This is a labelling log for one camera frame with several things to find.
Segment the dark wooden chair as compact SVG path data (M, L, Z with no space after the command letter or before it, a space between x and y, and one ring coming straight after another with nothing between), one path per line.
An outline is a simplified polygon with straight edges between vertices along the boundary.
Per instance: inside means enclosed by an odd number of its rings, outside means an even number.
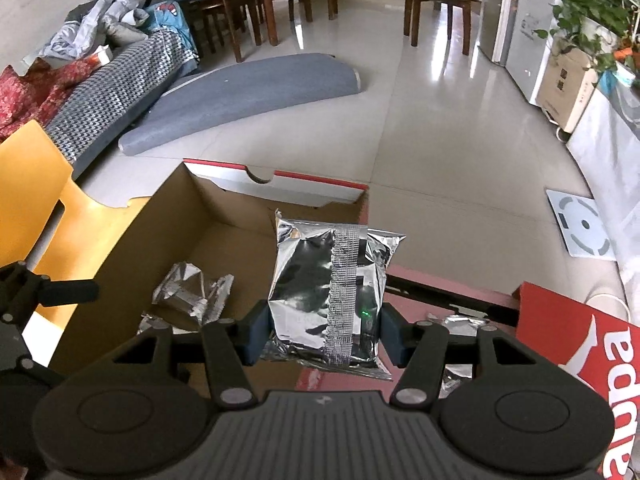
M410 39L410 44L416 47L419 42L421 6L424 2L439 3L447 9L447 38L452 38L452 24L454 24L454 9L462 12L463 42L462 54L469 56L471 52L472 13L482 7L480 0L405 0L404 35Z

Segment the red Kappa box lid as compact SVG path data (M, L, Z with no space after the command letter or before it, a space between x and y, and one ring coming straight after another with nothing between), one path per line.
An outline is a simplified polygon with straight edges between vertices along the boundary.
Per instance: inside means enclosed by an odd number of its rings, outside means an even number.
M615 430L602 463L623 479L639 432L639 327L538 285L523 283L516 338L605 398Z

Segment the white marble tv cabinet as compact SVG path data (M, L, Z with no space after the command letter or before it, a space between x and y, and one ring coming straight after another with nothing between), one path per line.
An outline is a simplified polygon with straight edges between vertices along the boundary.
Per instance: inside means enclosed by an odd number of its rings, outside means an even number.
M639 322L639 92L605 73L567 148L612 242L629 319Z

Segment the houndstooth sofa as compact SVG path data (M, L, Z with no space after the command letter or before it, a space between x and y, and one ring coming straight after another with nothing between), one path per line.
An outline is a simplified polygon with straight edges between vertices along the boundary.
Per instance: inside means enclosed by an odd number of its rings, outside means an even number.
M176 32L161 29L123 48L74 89L44 127L80 177L115 139L181 76L198 67L198 54Z

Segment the grey rolled floor mat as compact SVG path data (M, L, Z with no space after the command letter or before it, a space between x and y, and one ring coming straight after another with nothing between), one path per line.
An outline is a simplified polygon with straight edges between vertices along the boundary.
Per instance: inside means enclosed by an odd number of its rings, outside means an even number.
M123 134L127 156L228 122L361 91L356 68L325 53L301 53L209 70L165 91Z

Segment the white bathroom scale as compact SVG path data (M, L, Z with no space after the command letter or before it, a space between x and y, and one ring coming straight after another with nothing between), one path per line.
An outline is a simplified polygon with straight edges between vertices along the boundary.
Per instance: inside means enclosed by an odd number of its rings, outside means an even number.
M568 254L615 261L612 240L592 198L547 190L546 195Z

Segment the silver refrigerator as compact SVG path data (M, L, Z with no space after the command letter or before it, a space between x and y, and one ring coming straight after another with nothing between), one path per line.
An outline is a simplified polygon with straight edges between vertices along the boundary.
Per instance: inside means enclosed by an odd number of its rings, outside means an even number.
M491 63L506 65L518 0L482 0L480 50Z

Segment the brown cardboard carton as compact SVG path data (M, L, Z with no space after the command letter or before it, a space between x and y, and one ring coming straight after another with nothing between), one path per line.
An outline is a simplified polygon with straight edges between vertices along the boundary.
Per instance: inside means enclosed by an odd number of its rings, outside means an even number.
M556 36L537 94L537 104L566 133L576 128L597 87L599 75L590 56Z

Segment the pile of grey clothes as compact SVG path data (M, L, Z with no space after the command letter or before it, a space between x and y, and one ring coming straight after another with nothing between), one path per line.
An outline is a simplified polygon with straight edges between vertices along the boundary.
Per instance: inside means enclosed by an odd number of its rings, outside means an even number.
M38 51L38 58L72 62L104 46L127 47L148 36L145 0L91 0L68 12L62 27Z

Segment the pink lap desk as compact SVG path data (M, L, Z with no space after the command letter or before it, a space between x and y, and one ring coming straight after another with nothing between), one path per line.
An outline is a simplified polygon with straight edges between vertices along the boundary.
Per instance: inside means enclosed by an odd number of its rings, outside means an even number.
M393 264L387 271L384 300L410 323L442 320L460 313L476 318L489 318L500 330L513 335L518 322L520 298L517 292L504 294L460 282L439 278ZM305 367L300 372L297 391L361 391L378 390L387 399L398 382L402 370L390 362L386 350L378 348L378 356L390 371L391 380L330 373Z

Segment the red cardboard shoe box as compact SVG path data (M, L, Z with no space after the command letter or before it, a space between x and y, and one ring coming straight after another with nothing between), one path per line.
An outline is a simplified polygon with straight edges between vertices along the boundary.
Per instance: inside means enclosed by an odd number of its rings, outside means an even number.
M143 205L94 280L98 300L78 306L50 361L63 376L132 338L152 293L181 261L234 282L222 314L242 318L267 298L277 257L276 217L368 220L367 185L277 171L265 183L240 165L187 159Z

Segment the yellow plastic chair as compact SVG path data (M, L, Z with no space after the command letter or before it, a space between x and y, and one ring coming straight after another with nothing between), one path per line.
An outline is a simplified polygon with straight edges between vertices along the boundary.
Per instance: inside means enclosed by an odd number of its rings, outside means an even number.
M54 280L94 278L149 201L106 206L72 178L72 165L31 120L1 143L1 263L25 261L57 206L62 217L35 264Z

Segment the red patterned blanket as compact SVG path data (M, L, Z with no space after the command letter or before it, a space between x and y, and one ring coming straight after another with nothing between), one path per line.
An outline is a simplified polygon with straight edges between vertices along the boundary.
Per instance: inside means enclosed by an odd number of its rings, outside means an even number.
M6 66L0 87L1 142L31 120L46 126L78 84L101 66L96 54L59 68L36 58L24 75L19 75L11 65Z

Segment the green potted vine plant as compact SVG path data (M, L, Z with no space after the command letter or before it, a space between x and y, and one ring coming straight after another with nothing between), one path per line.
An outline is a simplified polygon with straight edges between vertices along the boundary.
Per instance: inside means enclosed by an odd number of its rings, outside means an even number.
M615 53L638 44L639 0L560 0L552 6L551 26L534 35L559 40L563 54L582 51L598 74L614 72Z

